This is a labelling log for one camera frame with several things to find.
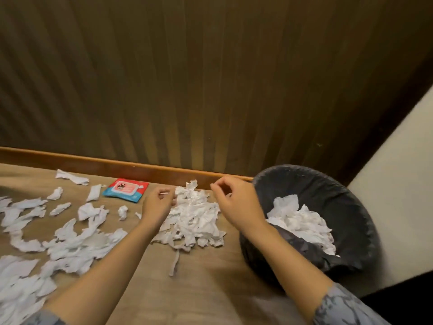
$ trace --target person's left hand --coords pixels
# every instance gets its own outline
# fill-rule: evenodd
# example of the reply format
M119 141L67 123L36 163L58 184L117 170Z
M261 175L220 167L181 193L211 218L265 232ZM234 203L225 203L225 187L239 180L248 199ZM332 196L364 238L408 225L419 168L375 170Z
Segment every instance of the person's left hand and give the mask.
M172 205L176 205L175 187L155 188L143 203L140 224L149 226L156 235L168 213L170 213Z

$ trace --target person's left arm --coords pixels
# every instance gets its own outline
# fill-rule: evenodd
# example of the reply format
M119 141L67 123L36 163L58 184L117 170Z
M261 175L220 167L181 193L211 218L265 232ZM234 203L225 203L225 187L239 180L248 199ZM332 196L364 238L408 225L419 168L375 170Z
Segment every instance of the person's left arm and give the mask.
M157 188L143 205L143 218L95 267L44 309L68 325L105 324L128 286L146 247L175 204L175 189Z

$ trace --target trash can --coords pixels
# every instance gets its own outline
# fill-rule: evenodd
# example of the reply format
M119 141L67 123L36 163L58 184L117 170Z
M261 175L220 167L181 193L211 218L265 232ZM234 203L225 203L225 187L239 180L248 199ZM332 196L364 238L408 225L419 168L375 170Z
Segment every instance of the trash can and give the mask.
M260 172L252 181L265 217L274 207L276 197L298 195L305 204L325 219L334 237L336 254L328 255L318 246L278 226L275 228L297 251L332 280L345 274L360 272L378 254L379 238L365 207L346 187L319 171L299 165L277 165ZM263 280L280 287L263 255L242 234L243 257Z

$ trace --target sleeve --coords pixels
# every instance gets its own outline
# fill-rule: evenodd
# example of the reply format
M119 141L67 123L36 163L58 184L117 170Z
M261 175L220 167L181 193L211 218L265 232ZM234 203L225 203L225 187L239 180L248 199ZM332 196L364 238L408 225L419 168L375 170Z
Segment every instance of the sleeve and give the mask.
M334 283L317 308L314 325L389 325L340 284Z
M21 325L66 325L59 317L51 311L42 309L27 318Z

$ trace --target hand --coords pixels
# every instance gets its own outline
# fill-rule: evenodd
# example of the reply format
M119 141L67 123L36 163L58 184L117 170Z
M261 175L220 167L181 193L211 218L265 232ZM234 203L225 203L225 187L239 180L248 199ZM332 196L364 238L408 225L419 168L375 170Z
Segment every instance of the hand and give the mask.
M256 190L249 182L227 176L210 184L210 189L226 219L244 235L267 225Z
M155 188L143 203L142 220L140 224L150 226L156 235L170 213L170 209L176 205L175 188Z

